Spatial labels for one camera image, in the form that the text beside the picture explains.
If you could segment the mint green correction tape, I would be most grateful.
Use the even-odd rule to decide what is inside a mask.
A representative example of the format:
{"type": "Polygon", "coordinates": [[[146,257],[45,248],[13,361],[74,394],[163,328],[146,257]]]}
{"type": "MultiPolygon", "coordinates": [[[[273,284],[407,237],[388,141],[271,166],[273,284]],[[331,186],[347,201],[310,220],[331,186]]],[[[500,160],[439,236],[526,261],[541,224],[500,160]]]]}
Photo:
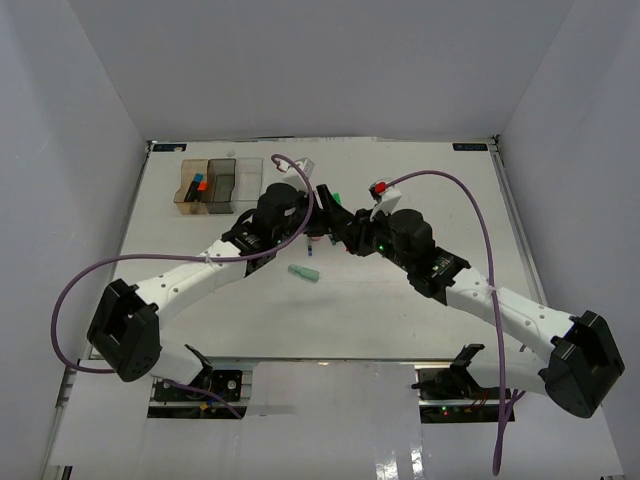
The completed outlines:
{"type": "Polygon", "coordinates": [[[287,271],[290,274],[311,283],[317,283],[320,279],[319,271],[297,264],[290,264],[287,268],[287,271]]]}

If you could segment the orange cap black highlighter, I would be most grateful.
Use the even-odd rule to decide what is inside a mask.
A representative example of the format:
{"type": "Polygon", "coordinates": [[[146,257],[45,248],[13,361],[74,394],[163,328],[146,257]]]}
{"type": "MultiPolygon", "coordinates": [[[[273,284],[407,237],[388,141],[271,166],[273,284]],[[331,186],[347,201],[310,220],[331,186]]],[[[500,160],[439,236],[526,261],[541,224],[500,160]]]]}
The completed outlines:
{"type": "Polygon", "coordinates": [[[199,183],[197,190],[194,195],[194,202],[200,203],[203,199],[204,194],[206,193],[208,188],[208,182],[203,180],[199,183]]]}

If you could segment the blue cap black highlighter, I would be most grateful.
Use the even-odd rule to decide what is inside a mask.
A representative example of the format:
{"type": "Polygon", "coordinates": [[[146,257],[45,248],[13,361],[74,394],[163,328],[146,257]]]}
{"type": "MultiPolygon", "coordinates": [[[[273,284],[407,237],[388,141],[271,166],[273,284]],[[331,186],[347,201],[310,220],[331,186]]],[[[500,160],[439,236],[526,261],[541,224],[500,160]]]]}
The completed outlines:
{"type": "Polygon", "coordinates": [[[185,197],[184,197],[184,202],[185,202],[185,203],[192,203],[192,202],[194,202],[194,195],[195,195],[195,192],[196,192],[196,190],[197,190],[197,187],[198,187],[199,183],[200,183],[202,180],[203,180],[203,175],[202,175],[201,173],[196,173],[196,174],[193,176],[193,178],[192,178],[192,180],[191,180],[191,182],[190,182],[190,184],[189,184],[189,186],[188,186],[188,188],[187,188],[187,191],[186,191],[185,197]]]}

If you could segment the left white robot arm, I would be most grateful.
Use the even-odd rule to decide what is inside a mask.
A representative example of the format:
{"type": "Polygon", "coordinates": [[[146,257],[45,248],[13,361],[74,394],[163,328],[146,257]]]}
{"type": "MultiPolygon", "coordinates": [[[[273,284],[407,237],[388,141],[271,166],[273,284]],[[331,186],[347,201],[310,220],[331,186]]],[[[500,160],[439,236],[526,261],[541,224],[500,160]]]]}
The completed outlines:
{"type": "Polygon", "coordinates": [[[122,381],[149,375],[176,382],[188,398],[202,398],[211,387],[211,364],[194,347],[162,338],[162,330],[216,289],[265,266],[275,258],[275,247],[296,232],[311,237],[336,235],[353,217],[324,185],[307,194],[274,183],[255,208],[241,214],[194,262],[133,285],[122,279],[111,282],[89,327],[88,340],[122,381]]]}

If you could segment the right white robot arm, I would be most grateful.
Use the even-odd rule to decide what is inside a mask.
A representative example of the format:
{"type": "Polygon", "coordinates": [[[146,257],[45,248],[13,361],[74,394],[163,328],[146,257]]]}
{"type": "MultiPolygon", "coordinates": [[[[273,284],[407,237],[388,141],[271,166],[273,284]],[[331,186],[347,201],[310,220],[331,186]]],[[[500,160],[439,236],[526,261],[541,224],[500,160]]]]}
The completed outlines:
{"type": "Polygon", "coordinates": [[[431,226],[416,210],[386,215],[361,209],[346,214],[333,229],[350,253],[380,254],[401,268],[422,296],[502,327],[504,334],[527,349],[492,366],[478,357],[483,345],[470,344],[447,372],[415,383],[423,392],[438,383],[450,384],[459,396],[472,399],[504,383],[511,390],[546,395],[564,411],[589,418],[624,372],[621,354],[601,315],[554,310],[491,286],[467,260],[435,244],[431,226]]]}

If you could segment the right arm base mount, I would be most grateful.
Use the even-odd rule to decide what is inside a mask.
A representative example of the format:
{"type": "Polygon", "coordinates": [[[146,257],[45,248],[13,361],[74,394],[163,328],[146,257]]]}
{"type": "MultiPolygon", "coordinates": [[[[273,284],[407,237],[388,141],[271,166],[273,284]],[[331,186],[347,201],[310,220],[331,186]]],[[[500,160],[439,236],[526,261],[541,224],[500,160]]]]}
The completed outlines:
{"type": "Polygon", "coordinates": [[[483,388],[453,375],[449,368],[421,368],[411,388],[419,398],[423,425],[497,423],[499,389],[483,388]]]}

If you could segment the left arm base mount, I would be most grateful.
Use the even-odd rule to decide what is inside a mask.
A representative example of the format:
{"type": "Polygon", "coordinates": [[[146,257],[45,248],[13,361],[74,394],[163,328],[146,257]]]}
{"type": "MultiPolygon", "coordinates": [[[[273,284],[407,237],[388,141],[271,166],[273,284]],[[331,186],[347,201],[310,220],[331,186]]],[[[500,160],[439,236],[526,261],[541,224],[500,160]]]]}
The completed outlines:
{"type": "Polygon", "coordinates": [[[189,386],[157,380],[147,416],[174,420],[240,420],[247,411],[242,370],[213,370],[189,386]]]}

